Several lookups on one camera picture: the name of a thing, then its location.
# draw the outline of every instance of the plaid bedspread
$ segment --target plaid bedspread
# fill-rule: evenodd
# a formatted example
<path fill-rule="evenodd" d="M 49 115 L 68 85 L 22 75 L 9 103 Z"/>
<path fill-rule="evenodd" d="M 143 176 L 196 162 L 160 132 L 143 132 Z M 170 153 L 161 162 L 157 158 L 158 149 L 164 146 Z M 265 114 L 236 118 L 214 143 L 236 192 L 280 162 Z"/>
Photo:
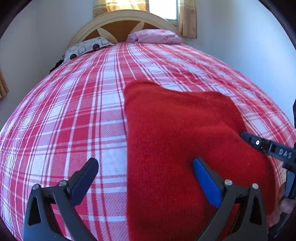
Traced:
<path fill-rule="evenodd" d="M 76 210 L 99 241 L 128 240 L 123 90 L 135 79 L 177 91 L 221 92 L 234 101 L 249 132 L 288 146 L 296 140 L 288 118 L 261 89 L 189 46 L 120 43 L 85 54 L 46 76 L 0 132 L 0 214 L 18 240 L 33 184 L 56 185 L 90 157 L 99 161 L 99 173 Z M 285 171 L 270 161 L 279 186 Z"/>

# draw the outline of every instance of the curtain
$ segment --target curtain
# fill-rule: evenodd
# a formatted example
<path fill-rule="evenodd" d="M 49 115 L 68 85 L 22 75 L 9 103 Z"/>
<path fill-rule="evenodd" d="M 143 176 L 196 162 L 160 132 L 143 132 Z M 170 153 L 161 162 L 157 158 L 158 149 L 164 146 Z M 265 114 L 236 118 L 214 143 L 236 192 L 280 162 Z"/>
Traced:
<path fill-rule="evenodd" d="M 183 37 L 197 37 L 195 0 L 179 0 L 178 29 Z"/>
<path fill-rule="evenodd" d="M 149 0 L 94 0 L 94 18 L 106 13 L 122 9 L 136 9 L 149 12 Z"/>
<path fill-rule="evenodd" d="M 6 96 L 6 94 L 8 93 L 8 88 L 7 88 L 7 85 L 6 85 L 6 82 L 4 80 L 4 77 L 3 77 L 3 74 L 2 74 L 2 71 L 1 71 L 1 67 L 0 67 L 0 100 Z"/>

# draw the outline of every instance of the red sweater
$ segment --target red sweater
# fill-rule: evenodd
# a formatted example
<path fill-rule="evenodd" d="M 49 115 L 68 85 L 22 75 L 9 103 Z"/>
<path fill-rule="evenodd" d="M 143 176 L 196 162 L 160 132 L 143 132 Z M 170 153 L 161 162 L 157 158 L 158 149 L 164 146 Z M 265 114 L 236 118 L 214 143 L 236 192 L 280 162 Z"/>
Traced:
<path fill-rule="evenodd" d="M 215 207 L 193 174 L 196 157 L 237 185 L 258 183 L 266 213 L 273 211 L 272 165 L 240 138 L 245 124 L 229 97 L 171 91 L 149 81 L 130 83 L 124 97 L 131 241 L 193 241 L 203 230 Z"/>

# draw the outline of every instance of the screw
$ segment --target screw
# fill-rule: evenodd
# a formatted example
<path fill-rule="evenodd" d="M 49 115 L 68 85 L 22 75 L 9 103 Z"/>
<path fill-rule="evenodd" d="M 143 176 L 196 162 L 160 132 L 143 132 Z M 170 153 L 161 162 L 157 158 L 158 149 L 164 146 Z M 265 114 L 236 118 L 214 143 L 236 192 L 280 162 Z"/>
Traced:
<path fill-rule="evenodd" d="M 36 190 L 38 188 L 39 188 L 39 184 L 34 184 L 33 187 L 32 187 L 33 190 Z"/>
<path fill-rule="evenodd" d="M 65 186 L 67 184 L 67 181 L 66 180 L 61 180 L 60 182 L 59 182 L 59 186 L 60 187 L 63 187 L 63 186 Z"/>
<path fill-rule="evenodd" d="M 232 185 L 232 181 L 229 180 L 229 179 L 226 179 L 226 180 L 224 181 L 224 183 L 225 183 L 226 186 L 231 186 L 231 185 Z"/>
<path fill-rule="evenodd" d="M 253 184 L 252 184 L 252 187 L 253 187 L 254 189 L 258 189 L 258 188 L 259 188 L 259 185 L 258 185 L 257 183 L 253 183 Z"/>

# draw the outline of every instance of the patterned pillowcase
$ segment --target patterned pillowcase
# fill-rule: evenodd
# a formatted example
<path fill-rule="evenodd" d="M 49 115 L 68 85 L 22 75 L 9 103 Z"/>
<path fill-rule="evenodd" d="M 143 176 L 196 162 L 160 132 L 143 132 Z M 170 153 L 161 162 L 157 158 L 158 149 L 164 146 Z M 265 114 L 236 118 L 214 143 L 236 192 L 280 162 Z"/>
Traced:
<path fill-rule="evenodd" d="M 69 47 L 66 52 L 63 54 L 64 57 L 64 63 L 81 56 L 85 53 L 99 50 L 106 46 L 114 46 L 113 43 L 110 43 L 107 39 L 103 37 L 97 37 L 93 39 L 89 39 L 86 41 L 83 41 L 79 44 L 75 44 L 71 47 Z"/>
<path fill-rule="evenodd" d="M 129 43 L 181 44 L 183 39 L 172 31 L 164 29 L 144 29 L 128 35 Z"/>

